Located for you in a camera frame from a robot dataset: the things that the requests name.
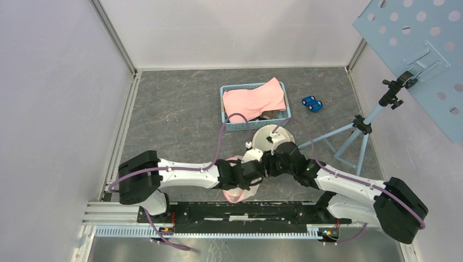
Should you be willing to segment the blue tripod stand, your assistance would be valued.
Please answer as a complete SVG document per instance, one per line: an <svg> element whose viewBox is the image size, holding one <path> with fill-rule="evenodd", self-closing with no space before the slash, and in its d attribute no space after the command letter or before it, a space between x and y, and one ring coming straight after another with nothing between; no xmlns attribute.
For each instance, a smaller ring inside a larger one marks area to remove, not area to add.
<svg viewBox="0 0 463 262"><path fill-rule="evenodd" d="M373 122L374 118L377 117L379 113L387 106L390 106L392 110L395 110L400 105L402 105L403 100L399 99L397 97L397 94L402 89L408 90L419 82L422 82L422 80L409 71L405 71L404 73L402 73L396 80L383 80L382 84L386 85L388 89L386 93L382 95L379 99L378 105L366 117L362 117L362 115L355 115L352 123L344 127L338 128L332 132L321 135L313 140L309 140L308 142L299 145L298 148L312 146L315 142L318 141L325 141L329 148L334 152L333 157L338 161L355 169L355 174L357 176L360 176L365 158L367 143L370 134L372 133L371 123ZM340 148L335 149L332 146L332 144L328 141L330 137L350 129L352 130L351 135L342 144ZM347 160L342 159L341 156L343 155L343 153L350 147L350 145L355 141L355 139L361 135L363 136L363 138L357 163L353 164L348 162Z"/></svg>

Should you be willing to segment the pink bra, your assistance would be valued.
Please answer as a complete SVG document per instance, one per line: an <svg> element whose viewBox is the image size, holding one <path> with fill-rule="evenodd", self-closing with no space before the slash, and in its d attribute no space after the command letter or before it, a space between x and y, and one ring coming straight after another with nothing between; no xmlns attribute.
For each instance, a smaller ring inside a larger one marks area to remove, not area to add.
<svg viewBox="0 0 463 262"><path fill-rule="evenodd" d="M267 111L286 111L287 109L284 91L276 78L252 89L240 87L224 91L222 99L227 115L241 114L248 121Z"/></svg>

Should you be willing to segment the blue perforated panel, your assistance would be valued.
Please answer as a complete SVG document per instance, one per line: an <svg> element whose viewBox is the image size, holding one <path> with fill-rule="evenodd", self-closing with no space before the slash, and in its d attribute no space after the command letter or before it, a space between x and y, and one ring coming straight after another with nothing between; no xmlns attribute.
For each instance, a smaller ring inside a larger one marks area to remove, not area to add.
<svg viewBox="0 0 463 262"><path fill-rule="evenodd" d="M462 142L462 1L371 1L353 27L452 143Z"/></svg>

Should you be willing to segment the light blue plastic basket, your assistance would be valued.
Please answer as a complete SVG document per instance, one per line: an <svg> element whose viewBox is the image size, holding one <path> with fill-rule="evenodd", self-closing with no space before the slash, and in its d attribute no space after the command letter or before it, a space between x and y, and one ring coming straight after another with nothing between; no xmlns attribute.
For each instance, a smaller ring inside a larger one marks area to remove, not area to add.
<svg viewBox="0 0 463 262"><path fill-rule="evenodd" d="M235 89L240 88L240 87L252 89L252 88L259 87L259 86L265 84L265 82L253 83L253 84L238 84L238 85L225 85L225 86L222 86L219 89L220 98L221 98L221 118L222 118L222 122L225 123L226 130L227 131L242 131L242 130L247 130L247 129L259 129L259 128L265 126L265 125L279 124L280 122L282 122L282 121L284 121L284 120L286 120L288 118L291 118L291 110L290 110L290 107L289 107L289 101L288 101L288 97L287 97L286 87L285 87L283 82L281 82L281 81L279 81L279 82L280 82L280 84L282 86L282 89L284 91L284 99L285 99L286 107L287 107L286 112L281 114L282 118L280 118L280 119L265 120L265 121L259 121L259 120L257 120L257 118L248 121L241 114L227 115L225 113L225 110L224 110L223 99L222 99L224 91L235 90Z"/></svg>

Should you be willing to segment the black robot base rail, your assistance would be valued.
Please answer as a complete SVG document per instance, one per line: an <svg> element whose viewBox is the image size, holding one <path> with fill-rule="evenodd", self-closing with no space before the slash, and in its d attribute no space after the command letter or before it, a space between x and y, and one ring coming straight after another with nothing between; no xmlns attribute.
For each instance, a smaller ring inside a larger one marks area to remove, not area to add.
<svg viewBox="0 0 463 262"><path fill-rule="evenodd" d="M176 202L166 213L151 217L172 224L175 233L304 233L308 224L351 224L335 218L326 207L304 201Z"/></svg>

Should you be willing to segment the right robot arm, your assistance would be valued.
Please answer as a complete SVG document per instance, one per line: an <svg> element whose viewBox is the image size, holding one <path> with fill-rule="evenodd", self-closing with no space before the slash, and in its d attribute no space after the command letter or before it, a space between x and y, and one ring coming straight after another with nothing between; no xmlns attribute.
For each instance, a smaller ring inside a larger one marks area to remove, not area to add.
<svg viewBox="0 0 463 262"><path fill-rule="evenodd" d="M351 219L382 228L392 239L411 244L425 229L429 209L401 179L371 180L355 176L315 159L306 158L293 142L263 150L262 162L269 176L288 174L304 187L324 191L315 208L319 221Z"/></svg>

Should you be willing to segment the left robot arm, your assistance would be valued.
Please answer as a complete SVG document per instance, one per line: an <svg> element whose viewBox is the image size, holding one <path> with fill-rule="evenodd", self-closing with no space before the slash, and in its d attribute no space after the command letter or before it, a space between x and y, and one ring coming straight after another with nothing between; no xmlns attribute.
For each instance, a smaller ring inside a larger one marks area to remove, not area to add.
<svg viewBox="0 0 463 262"><path fill-rule="evenodd" d="M263 155L261 150L251 149L243 157L191 164L168 161L159 158L156 151L148 150L120 164L118 179L110 188L118 187L120 204L138 204L162 223L171 217L171 207L161 188L221 189L225 198L235 204L255 195L265 175Z"/></svg>

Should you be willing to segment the beige bra in basket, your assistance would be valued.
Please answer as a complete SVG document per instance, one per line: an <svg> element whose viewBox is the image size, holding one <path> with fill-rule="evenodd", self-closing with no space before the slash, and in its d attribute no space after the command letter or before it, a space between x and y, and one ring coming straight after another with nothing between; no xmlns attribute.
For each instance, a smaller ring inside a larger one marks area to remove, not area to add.
<svg viewBox="0 0 463 262"><path fill-rule="evenodd" d="M286 111L281 110L271 110L271 111L263 111L258 117L257 120L265 121L265 120L276 120L282 118L281 114L285 113Z"/></svg>

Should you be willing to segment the blue toy car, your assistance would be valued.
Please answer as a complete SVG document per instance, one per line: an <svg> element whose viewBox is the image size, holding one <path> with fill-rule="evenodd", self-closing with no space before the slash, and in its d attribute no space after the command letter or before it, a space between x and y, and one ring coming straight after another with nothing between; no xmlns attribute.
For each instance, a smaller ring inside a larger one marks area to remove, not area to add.
<svg viewBox="0 0 463 262"><path fill-rule="evenodd" d="M318 112L323 108L322 102L318 101L315 96L305 97L301 102L310 112Z"/></svg>

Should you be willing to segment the white mesh laundry bag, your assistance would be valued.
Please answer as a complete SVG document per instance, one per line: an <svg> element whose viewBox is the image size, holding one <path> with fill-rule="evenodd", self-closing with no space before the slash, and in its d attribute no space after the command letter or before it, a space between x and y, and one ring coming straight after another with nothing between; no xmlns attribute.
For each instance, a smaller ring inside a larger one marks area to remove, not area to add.
<svg viewBox="0 0 463 262"><path fill-rule="evenodd" d="M230 190L222 190L222 192L229 203L236 204L254 196L257 193L261 181L262 178L253 180L252 183L257 184L250 186L250 189L234 188Z"/></svg>

